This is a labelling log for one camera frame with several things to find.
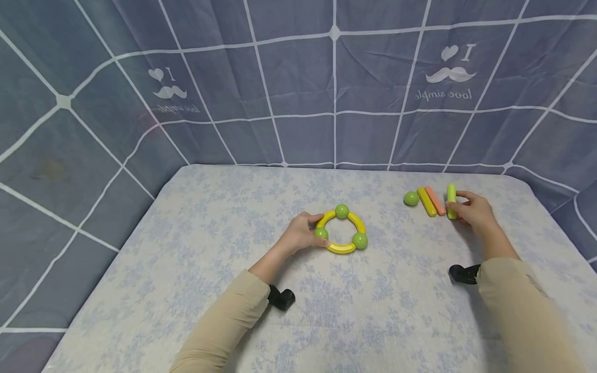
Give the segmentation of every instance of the beige sleeve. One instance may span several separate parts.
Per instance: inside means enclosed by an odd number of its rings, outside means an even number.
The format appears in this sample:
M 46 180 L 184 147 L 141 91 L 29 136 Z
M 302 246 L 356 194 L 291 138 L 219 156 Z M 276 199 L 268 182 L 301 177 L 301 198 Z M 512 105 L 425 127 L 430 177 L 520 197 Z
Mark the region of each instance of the beige sleeve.
M 230 352 L 262 316 L 268 296 L 268 285 L 241 272 L 197 322 L 170 372 L 221 372 Z
M 489 259 L 481 264 L 477 283 L 500 331 L 510 371 L 585 372 L 564 319 L 527 264 Z

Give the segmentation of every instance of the mustache print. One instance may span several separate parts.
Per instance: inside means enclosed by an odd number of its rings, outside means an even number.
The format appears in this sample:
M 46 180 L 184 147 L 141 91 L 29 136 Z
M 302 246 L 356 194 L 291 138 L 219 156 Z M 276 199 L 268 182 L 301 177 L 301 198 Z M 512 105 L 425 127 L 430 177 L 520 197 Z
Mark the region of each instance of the mustache print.
M 172 98 L 174 95 L 177 95 L 180 98 L 186 98 L 186 91 L 181 90 L 178 85 L 173 85 L 172 87 L 162 87 L 158 93 L 153 92 L 153 94 L 159 98 Z
M 447 67 L 442 67 L 438 72 L 433 74 L 432 76 L 425 75 L 427 77 L 427 81 L 430 83 L 438 83 L 443 81 L 445 78 L 450 78 L 455 82 L 466 82 L 477 73 L 469 74 L 464 70 L 464 68 L 457 66 L 453 69 L 449 69 Z

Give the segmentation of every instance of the yellow curved piece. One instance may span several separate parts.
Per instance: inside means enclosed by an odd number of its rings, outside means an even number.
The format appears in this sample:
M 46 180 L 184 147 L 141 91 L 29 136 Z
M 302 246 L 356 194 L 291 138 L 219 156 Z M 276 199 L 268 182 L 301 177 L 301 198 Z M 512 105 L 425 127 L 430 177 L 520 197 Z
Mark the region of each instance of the yellow curved piece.
M 363 224 L 363 221 L 361 220 L 361 218 L 359 218 L 358 216 L 356 216 L 356 214 L 354 212 L 349 212 L 348 213 L 348 220 L 350 220 L 352 222 L 352 224 L 355 225 L 357 232 L 359 232 L 359 233 L 367 233 L 367 229 L 365 228 L 365 224 Z
M 323 228 L 328 223 L 328 221 L 330 221 L 332 218 L 335 218 L 335 217 L 336 217 L 336 211 L 335 210 L 329 210 L 328 212 L 326 212 L 324 214 L 324 217 L 322 217 L 321 220 L 319 220 L 317 222 L 317 225 L 315 227 L 316 228 Z
M 348 245 L 336 245 L 332 242 L 327 249 L 336 254 L 349 254 L 356 250 L 356 246 L 354 243 L 349 243 Z

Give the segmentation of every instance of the green sphere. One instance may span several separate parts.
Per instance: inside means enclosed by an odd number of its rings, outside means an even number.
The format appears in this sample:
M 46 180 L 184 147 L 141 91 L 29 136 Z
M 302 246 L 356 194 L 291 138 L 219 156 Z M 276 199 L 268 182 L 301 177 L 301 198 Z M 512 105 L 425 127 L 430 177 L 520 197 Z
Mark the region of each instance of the green sphere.
M 352 243 L 355 244 L 357 249 L 364 249 L 367 247 L 369 239 L 365 233 L 355 233 L 355 235 L 352 236 Z
M 404 203 L 409 206 L 416 206 L 418 204 L 418 194 L 415 192 L 408 192 L 404 195 Z
M 315 229 L 315 231 L 313 232 L 313 234 L 317 237 L 321 237 L 323 239 L 328 239 L 330 238 L 328 235 L 328 231 L 325 230 L 325 228 L 317 228 Z
M 348 218 L 349 212 L 350 212 L 350 210 L 348 209 L 348 206 L 346 206 L 345 204 L 340 204 L 340 205 L 336 206 L 336 217 L 338 219 Z

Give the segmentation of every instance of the orange stick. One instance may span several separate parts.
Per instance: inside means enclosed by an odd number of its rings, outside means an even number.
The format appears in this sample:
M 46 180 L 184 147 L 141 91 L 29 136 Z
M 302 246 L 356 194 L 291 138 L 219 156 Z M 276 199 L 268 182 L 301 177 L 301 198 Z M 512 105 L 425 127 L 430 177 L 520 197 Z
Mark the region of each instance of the orange stick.
M 444 208 L 444 204 L 439 200 L 438 195 L 433 191 L 433 188 L 426 186 L 425 192 L 427 192 L 429 199 L 431 199 L 431 202 L 433 202 L 433 206 L 435 206 L 438 215 L 444 216 L 446 214 L 446 209 Z

